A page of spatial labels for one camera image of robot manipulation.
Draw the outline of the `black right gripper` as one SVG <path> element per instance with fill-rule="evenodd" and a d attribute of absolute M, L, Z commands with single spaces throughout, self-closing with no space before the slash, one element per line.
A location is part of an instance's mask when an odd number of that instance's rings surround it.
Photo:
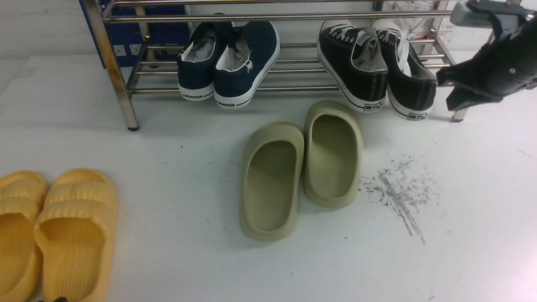
<path fill-rule="evenodd" d="M 499 103 L 510 94 L 536 88 L 536 34 L 534 17 L 505 39 L 482 48 L 472 61 L 439 69 L 437 85 L 455 85 L 446 99 L 448 110 Z"/>

